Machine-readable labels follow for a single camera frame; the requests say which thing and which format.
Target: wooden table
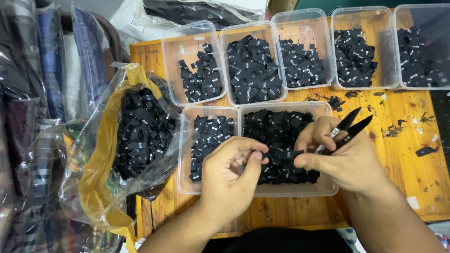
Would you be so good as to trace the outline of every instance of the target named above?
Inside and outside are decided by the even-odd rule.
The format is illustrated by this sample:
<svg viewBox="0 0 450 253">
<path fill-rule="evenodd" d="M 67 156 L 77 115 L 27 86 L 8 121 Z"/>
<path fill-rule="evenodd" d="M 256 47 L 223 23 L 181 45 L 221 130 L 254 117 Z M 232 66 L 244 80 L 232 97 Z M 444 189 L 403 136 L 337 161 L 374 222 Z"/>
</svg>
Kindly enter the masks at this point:
<svg viewBox="0 0 450 253">
<path fill-rule="evenodd" d="M 132 62 L 144 65 L 147 71 L 165 76 L 159 40 L 132 44 L 130 56 Z M 297 90 L 290 91 L 285 101 L 304 101 L 307 97 L 325 100 L 324 97 L 338 96 L 346 103 L 342 105 L 342 112 L 333 111 L 335 117 L 345 117 L 351 110 L 362 106 L 356 121 L 374 115 L 365 130 L 390 179 L 405 197 L 417 198 L 420 209 L 415 210 L 416 213 L 424 221 L 450 219 L 450 179 L 442 143 L 434 138 L 439 136 L 439 129 L 429 92 L 366 90 L 349 99 L 345 94 L 345 91 L 330 87 Z M 210 105 L 229 106 L 229 103 L 225 96 Z M 406 122 L 399 127 L 398 120 Z M 434 154 L 417 157 L 415 151 L 427 146 L 441 148 Z M 152 231 L 198 200 L 199 196 L 178 191 L 176 174 L 174 171 L 154 202 L 137 198 L 138 238 L 151 235 Z M 332 197 L 254 198 L 250 208 L 224 227 L 215 238 L 239 236 L 260 227 L 319 230 L 349 226 L 348 210 L 339 190 Z"/>
</svg>

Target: plastic container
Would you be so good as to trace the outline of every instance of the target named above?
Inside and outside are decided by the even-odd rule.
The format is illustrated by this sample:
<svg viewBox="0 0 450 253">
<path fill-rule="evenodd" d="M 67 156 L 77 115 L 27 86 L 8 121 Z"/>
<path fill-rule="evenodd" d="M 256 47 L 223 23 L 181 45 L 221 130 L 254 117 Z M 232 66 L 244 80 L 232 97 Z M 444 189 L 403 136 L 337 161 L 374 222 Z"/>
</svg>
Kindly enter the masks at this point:
<svg viewBox="0 0 450 253">
<path fill-rule="evenodd" d="M 194 120 L 197 116 L 226 116 L 234 119 L 234 135 L 238 135 L 238 108 L 237 107 L 220 107 L 220 106 L 199 106 L 199 105 L 189 105 L 183 109 L 181 113 L 187 119 L 189 119 L 189 131 L 187 133 L 182 132 L 181 138 L 182 140 L 185 138 L 184 134 L 191 135 L 190 138 L 187 139 L 186 142 L 180 143 L 180 151 L 178 158 L 178 177 L 176 180 L 176 184 L 178 190 L 183 194 L 193 194 L 200 195 L 202 191 L 202 182 L 192 182 L 189 178 L 190 172 L 190 164 L 192 161 L 192 135 L 194 134 Z"/>
<path fill-rule="evenodd" d="M 399 5 L 394 9 L 394 20 L 396 30 L 403 28 L 408 30 L 411 26 L 416 26 L 422 30 L 425 47 L 432 46 L 441 59 L 450 57 L 450 44 L 448 37 L 450 34 L 450 4 L 426 4 L 426 5 Z M 396 45 L 398 45 L 397 33 L 395 33 Z M 433 46 L 433 42 L 442 40 L 443 46 Z M 401 77 L 400 51 L 397 51 L 400 85 L 407 90 L 450 90 L 448 87 L 408 87 Z M 450 68 L 443 71 L 446 78 L 450 78 Z"/>
<path fill-rule="evenodd" d="M 244 115 L 247 113 L 258 112 L 267 109 L 272 112 L 302 112 L 311 113 L 314 120 L 320 116 L 331 116 L 331 106 L 323 101 L 313 102 L 287 102 L 270 104 L 249 104 L 243 105 L 238 112 L 238 135 L 243 136 Z M 281 185 L 258 185 L 255 191 L 255 197 L 318 197 L 332 196 L 338 192 L 339 187 L 331 180 L 331 177 L 325 173 L 320 173 L 320 177 L 315 184 L 281 184 Z"/>
<path fill-rule="evenodd" d="M 394 89 L 400 83 L 398 72 L 398 46 L 395 42 L 395 29 L 392 11 L 385 6 L 338 8 L 331 14 L 331 42 L 334 45 L 335 30 L 363 29 L 363 37 L 370 46 L 375 46 L 373 61 L 378 68 L 372 76 L 372 86 L 368 88 L 346 88 L 338 80 L 336 47 L 333 46 L 335 78 L 332 83 L 336 90 L 379 90 Z"/>
<path fill-rule="evenodd" d="M 257 102 L 257 103 L 249 103 L 249 104 L 263 104 L 263 103 L 274 103 L 274 102 L 281 102 L 286 99 L 288 96 L 288 90 L 286 87 L 286 77 L 284 73 L 284 66 L 283 66 L 283 59 L 281 57 L 281 49 L 280 49 L 280 43 L 278 40 L 278 32 L 275 24 L 271 21 L 260 21 L 260 22 L 254 22 L 254 23 L 248 23 L 243 25 L 237 25 L 237 26 L 231 26 L 226 27 L 220 32 L 220 40 L 222 42 L 222 50 L 223 50 L 223 56 L 225 61 L 225 75 L 227 80 L 227 89 L 228 89 L 228 102 L 232 106 L 241 106 L 242 104 L 236 104 L 231 89 L 230 84 L 230 73 L 229 73 L 229 67 L 228 67 L 228 57 L 227 56 L 227 47 L 230 42 L 238 41 L 243 39 L 247 35 L 252 35 L 253 38 L 262 39 L 267 41 L 269 43 L 269 50 L 270 55 L 272 58 L 274 58 L 275 64 L 279 65 L 279 71 L 278 75 L 281 78 L 282 85 L 281 85 L 281 96 L 278 99 L 270 100 L 270 101 L 264 101 L 264 102 Z"/>
<path fill-rule="evenodd" d="M 318 8 L 301 9 L 281 12 L 273 16 L 272 22 L 278 29 L 280 40 L 291 39 L 294 43 L 308 45 L 314 44 L 323 67 L 327 73 L 327 83 L 314 86 L 289 88 L 287 90 L 302 90 L 331 86 L 335 75 L 335 61 L 330 42 L 327 15 Z"/>
<path fill-rule="evenodd" d="M 183 88 L 183 79 L 180 77 L 180 60 L 184 60 L 192 71 L 191 63 L 198 61 L 197 53 L 202 51 L 202 44 L 211 44 L 213 56 L 216 59 L 222 84 L 220 95 L 211 99 L 190 103 Z M 224 69 L 222 47 L 219 44 L 217 31 L 209 21 L 199 21 L 168 30 L 161 39 L 162 58 L 166 71 L 166 80 L 169 86 L 169 94 L 172 102 L 178 107 L 188 104 L 201 104 L 223 97 L 226 93 L 227 80 Z"/>
</svg>

